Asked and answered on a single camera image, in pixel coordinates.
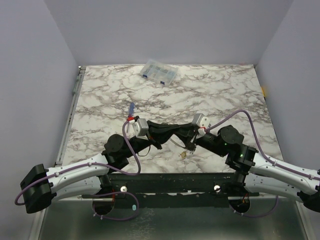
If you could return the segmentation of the yellow key tag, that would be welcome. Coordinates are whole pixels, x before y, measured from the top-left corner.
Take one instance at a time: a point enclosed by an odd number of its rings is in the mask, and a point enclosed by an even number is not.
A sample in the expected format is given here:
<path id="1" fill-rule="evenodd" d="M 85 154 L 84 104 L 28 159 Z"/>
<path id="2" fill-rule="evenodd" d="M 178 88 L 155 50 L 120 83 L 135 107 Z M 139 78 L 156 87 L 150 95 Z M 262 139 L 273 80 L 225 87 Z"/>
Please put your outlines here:
<path id="1" fill-rule="evenodd" d="M 187 157 L 187 152 L 186 151 L 183 151 L 181 154 L 180 154 L 181 158 L 182 159 L 185 159 Z"/>

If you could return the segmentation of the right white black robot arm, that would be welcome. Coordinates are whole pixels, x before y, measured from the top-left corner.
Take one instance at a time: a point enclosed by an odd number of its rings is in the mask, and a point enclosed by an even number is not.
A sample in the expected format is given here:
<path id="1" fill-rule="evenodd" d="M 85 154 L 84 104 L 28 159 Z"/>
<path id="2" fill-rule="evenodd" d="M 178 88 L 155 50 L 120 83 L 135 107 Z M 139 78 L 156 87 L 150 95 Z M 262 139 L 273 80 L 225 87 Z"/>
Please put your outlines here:
<path id="1" fill-rule="evenodd" d="M 292 198 L 314 212 L 320 211 L 320 172 L 299 167 L 263 153 L 261 147 L 243 143 L 244 136 L 232 125 L 212 134 L 193 124 L 179 125 L 173 133 L 189 150 L 200 146 L 220 157 L 240 178 L 229 189 L 240 196 L 244 192 L 267 193 Z"/>

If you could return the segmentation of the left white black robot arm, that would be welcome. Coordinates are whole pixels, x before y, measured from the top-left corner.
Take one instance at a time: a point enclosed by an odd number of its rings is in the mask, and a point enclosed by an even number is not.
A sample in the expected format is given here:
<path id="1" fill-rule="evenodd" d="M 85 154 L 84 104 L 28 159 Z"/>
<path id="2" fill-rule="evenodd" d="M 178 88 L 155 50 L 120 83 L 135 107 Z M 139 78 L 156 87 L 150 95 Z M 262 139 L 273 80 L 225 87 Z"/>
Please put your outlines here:
<path id="1" fill-rule="evenodd" d="M 142 174 L 139 152 L 154 146 L 162 149 L 177 124 L 157 124 L 139 118 L 127 120 L 122 134 L 113 134 L 104 150 L 88 159 L 65 166 L 46 168 L 42 163 L 33 166 L 20 182 L 20 193 L 14 204 L 23 206 L 28 214 L 49 207 L 54 200 L 77 195 L 112 195 L 110 175 L 137 178 Z"/>

